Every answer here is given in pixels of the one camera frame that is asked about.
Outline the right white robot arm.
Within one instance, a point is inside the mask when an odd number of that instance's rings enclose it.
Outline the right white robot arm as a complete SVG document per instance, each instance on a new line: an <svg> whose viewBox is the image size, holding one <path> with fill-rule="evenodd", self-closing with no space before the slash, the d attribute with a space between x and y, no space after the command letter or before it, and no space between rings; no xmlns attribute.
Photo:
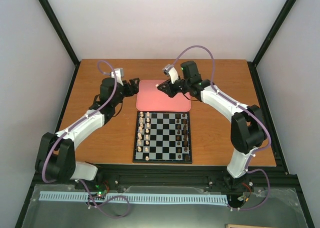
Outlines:
<svg viewBox="0 0 320 228"><path fill-rule="evenodd" d="M263 123L262 111L257 105L247 106L227 95L213 83L213 79L202 79L194 61L184 62L180 67L182 77L173 65L165 66L162 71L169 79L159 84L157 89L170 98L178 93L189 93L216 109L230 122L230 140L234 150L223 182L226 189L233 190L248 172L250 161L263 142L271 139Z"/></svg>

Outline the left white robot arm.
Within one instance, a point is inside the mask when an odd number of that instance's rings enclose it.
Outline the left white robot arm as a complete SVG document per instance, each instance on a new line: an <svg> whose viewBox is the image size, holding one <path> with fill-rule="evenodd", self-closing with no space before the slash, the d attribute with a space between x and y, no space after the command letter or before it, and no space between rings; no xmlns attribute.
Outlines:
<svg viewBox="0 0 320 228"><path fill-rule="evenodd" d="M113 77L103 79L99 94L95 95L93 104L79 120L64 130L47 132L42 136L35 170L41 174L44 182L83 179L93 189L103 186L104 176L98 173L95 165L76 161L76 149L117 115L116 106L125 97L139 92L139 82L138 78L129 81Z"/></svg>

